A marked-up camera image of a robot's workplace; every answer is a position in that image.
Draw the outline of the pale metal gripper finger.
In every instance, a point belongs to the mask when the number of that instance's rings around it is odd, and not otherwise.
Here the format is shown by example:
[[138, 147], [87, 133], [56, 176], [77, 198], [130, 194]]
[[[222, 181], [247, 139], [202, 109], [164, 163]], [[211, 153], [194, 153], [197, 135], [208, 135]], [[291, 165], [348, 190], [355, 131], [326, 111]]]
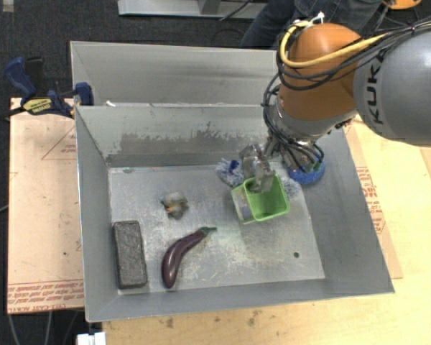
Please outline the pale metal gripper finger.
[[261, 160], [261, 146], [259, 144], [250, 144], [239, 152], [239, 157], [244, 178], [253, 178], [256, 165]]
[[254, 193], [266, 193], [271, 190], [275, 171], [271, 169], [267, 161], [256, 161], [254, 168], [254, 183], [252, 191]]

